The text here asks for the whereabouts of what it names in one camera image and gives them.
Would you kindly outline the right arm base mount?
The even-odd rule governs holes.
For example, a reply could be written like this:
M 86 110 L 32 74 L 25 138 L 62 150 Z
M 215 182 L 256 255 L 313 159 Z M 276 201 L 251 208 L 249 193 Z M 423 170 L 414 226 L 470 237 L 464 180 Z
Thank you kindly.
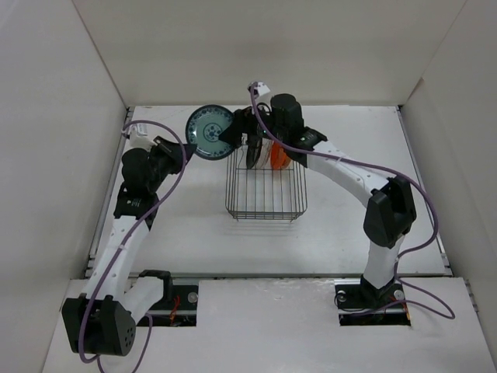
M 378 290 L 362 278 L 334 281 L 334 303 L 340 326 L 410 326 L 411 320 L 401 284 Z

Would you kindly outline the orange plate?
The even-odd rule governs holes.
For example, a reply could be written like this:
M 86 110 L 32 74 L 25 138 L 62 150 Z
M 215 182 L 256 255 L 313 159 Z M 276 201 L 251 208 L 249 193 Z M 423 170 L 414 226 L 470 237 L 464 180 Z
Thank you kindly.
M 286 169 L 290 163 L 290 157 L 285 153 L 284 148 L 275 141 L 271 145 L 269 162 L 271 169 L 282 170 Z

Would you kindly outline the black plate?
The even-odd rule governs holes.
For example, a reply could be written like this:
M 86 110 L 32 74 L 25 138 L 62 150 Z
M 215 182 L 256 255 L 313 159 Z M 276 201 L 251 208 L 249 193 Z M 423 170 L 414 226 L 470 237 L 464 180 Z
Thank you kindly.
M 247 169 L 252 169 L 259 161 L 262 151 L 262 138 L 257 135 L 249 135 L 247 140 L 247 152 L 245 165 Z

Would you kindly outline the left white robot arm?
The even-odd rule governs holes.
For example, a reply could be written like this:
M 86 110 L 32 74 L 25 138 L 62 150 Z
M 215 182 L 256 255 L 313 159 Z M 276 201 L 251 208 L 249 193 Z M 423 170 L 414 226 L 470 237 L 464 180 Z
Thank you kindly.
M 117 194 L 109 241 L 82 293 L 67 298 L 61 313 L 73 353 L 126 356 L 138 323 L 154 306 L 173 301 L 171 274 L 144 270 L 131 289 L 127 280 L 158 212 L 158 188 L 181 175 L 196 146 L 156 137 L 149 149 L 132 148 L 121 158 L 123 182 Z

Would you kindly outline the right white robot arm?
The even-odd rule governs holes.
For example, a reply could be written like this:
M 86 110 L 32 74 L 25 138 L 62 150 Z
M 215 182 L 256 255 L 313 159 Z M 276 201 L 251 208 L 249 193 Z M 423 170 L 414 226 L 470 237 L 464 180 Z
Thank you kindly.
M 243 136 L 250 142 L 281 141 L 290 159 L 329 178 L 365 207 L 363 230 L 370 248 L 359 296 L 369 306 L 382 302 L 394 283 L 401 244 L 417 218 L 410 182 L 403 176 L 382 176 L 348 158 L 322 133 L 305 126 L 301 105 L 291 94 L 274 96 L 269 111 L 236 110 L 220 140 L 238 148 Z

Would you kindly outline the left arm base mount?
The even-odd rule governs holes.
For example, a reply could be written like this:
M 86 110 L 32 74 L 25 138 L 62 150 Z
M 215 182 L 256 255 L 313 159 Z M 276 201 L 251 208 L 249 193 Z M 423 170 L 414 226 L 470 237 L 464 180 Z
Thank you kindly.
M 156 302 L 146 311 L 155 327 L 194 327 L 197 321 L 199 283 L 177 279 L 172 294 Z

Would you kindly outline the clear glass plate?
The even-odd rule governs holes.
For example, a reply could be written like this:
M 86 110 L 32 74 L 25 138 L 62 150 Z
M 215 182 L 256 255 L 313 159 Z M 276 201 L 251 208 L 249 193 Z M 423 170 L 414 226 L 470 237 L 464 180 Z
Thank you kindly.
M 257 169 L 264 169 L 269 161 L 273 142 L 271 140 L 262 140 L 261 152 L 257 163 L 255 164 Z

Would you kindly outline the blue floral plate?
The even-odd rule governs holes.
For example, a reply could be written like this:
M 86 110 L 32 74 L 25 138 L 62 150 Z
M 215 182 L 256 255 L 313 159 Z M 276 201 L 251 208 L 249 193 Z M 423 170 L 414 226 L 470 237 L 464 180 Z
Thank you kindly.
M 234 118 L 224 106 L 209 104 L 194 110 L 186 122 L 188 144 L 196 145 L 195 154 L 202 159 L 217 161 L 227 158 L 235 147 L 220 139 Z

